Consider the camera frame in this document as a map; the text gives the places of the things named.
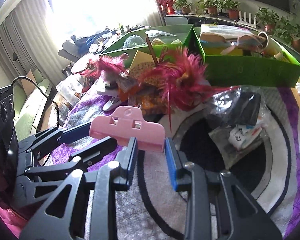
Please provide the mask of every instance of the pink clip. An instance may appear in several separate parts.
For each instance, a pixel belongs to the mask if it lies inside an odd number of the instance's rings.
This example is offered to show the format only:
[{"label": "pink clip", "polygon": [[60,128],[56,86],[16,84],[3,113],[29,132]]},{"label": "pink clip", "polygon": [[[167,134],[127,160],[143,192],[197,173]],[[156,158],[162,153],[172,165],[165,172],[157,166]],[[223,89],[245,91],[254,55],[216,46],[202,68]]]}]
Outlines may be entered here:
[{"label": "pink clip", "polygon": [[91,122],[89,136],[111,136],[122,146],[128,145],[130,137],[136,137],[139,150],[163,152],[166,132],[161,124],[145,121],[139,108],[119,106],[110,116],[97,116]]}]

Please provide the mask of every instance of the feather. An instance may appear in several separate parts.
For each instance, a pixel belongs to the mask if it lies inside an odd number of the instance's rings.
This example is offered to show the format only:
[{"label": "feather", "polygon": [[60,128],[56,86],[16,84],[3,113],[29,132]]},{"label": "feather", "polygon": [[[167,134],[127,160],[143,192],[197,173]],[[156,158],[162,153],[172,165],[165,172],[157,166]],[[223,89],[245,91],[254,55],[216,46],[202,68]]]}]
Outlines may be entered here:
[{"label": "feather", "polygon": [[168,88],[167,99],[168,99],[168,115],[169,115],[170,132],[172,133],[172,128],[171,128],[171,102],[170,102],[170,86],[169,86],[169,88]]},{"label": "feather", "polygon": [[128,73],[124,68],[123,61],[125,59],[127,59],[127,55],[125,53],[119,57],[102,56],[98,60],[89,59],[89,69],[84,70],[81,75],[84,77],[93,77],[97,79],[102,73],[104,73],[104,78],[111,79],[105,81],[114,81],[119,78],[121,73]]},{"label": "feather", "polygon": [[228,90],[203,85],[207,65],[202,63],[199,55],[189,54],[187,48],[164,48],[156,68],[140,76],[142,83],[146,78],[160,76],[162,100],[168,101],[168,114],[171,130],[171,107],[190,111],[207,98]]}]

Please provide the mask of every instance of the screw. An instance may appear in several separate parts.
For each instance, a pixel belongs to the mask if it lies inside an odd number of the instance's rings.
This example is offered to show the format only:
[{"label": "screw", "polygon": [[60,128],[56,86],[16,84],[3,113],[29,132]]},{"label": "screw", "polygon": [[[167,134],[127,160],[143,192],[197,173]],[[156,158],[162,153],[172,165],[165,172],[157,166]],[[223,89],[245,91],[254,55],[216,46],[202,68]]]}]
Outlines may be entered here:
[{"label": "screw", "polygon": [[119,167],[119,165],[120,165],[120,163],[119,163],[118,161],[110,161],[110,162],[108,163],[108,166],[109,166],[109,168],[111,168],[111,169],[115,169],[115,168]]},{"label": "screw", "polygon": [[224,170],[224,171],[221,171],[221,175],[224,177],[229,177],[231,175],[231,172],[228,170]]},{"label": "screw", "polygon": [[79,162],[81,160],[80,156],[76,156],[72,159],[72,161],[74,161],[75,163]]},{"label": "screw", "polygon": [[186,168],[191,169],[194,166],[193,162],[186,162],[183,164]]}]

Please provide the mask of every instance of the green storage box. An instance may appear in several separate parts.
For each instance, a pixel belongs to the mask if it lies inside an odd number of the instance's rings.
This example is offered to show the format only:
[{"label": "green storage box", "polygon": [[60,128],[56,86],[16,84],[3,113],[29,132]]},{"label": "green storage box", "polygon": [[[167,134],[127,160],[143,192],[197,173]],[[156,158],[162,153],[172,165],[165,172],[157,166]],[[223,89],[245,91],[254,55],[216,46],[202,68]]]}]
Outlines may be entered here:
[{"label": "green storage box", "polygon": [[300,76],[300,63],[276,41],[290,63],[251,56],[208,55],[199,40],[201,28],[193,28],[193,31],[198,52],[208,64],[205,74],[211,85],[295,87]]},{"label": "green storage box", "polygon": [[137,52],[137,50],[145,52],[147,54],[150,54],[149,48],[147,45],[141,46],[141,47],[135,47],[135,48],[130,48],[130,49],[122,49],[123,44],[125,40],[132,36],[132,35],[138,35],[142,37],[144,40],[146,40],[146,33],[145,31],[149,30],[159,30],[167,33],[171,33],[176,35],[175,36],[164,36],[160,37],[160,39],[165,42],[166,44],[164,45],[154,45],[154,53],[156,54],[157,57],[160,56],[161,51],[164,47],[168,48],[176,48],[180,44],[168,44],[171,43],[172,41],[179,39],[184,46],[189,46],[190,38],[193,35],[193,25],[192,24],[179,24],[179,25],[167,25],[167,26],[158,26],[158,27],[152,27],[152,28],[146,28],[146,29],[139,29],[136,31],[132,31],[127,33],[126,35],[122,36],[119,38],[116,42],[114,42],[111,46],[109,46],[102,54],[102,55],[108,55],[112,57],[120,56],[122,53],[127,53],[129,55],[129,58],[125,60],[124,65],[125,67],[130,67],[132,60]]}]

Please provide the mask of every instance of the black speaker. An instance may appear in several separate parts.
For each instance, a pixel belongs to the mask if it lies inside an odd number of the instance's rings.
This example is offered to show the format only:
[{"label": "black speaker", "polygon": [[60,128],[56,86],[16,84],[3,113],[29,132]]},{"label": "black speaker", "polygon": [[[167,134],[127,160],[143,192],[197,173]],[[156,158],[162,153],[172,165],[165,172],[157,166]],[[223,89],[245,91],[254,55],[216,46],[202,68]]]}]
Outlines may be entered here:
[{"label": "black speaker", "polygon": [[0,88],[0,193],[12,193],[18,165],[18,140],[14,129],[13,86]]}]

